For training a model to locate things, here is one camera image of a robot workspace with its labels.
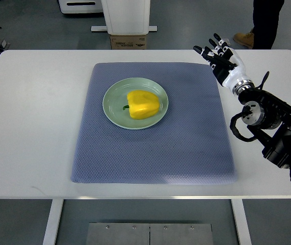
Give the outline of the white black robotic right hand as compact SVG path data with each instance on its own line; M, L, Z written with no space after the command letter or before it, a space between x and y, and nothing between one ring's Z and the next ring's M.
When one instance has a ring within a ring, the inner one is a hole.
M200 54L213 70L217 82L238 96L246 89L253 88L254 83L246 75L246 68L237 52L228 46L218 34L209 43L213 48L193 46L193 50Z

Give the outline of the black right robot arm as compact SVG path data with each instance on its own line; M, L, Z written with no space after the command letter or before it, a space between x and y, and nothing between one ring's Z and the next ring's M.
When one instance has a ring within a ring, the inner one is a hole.
M243 109L231 119L233 135L244 142L258 140L263 157L279 168L288 168L291 181L291 106L262 85L245 83L237 95Z

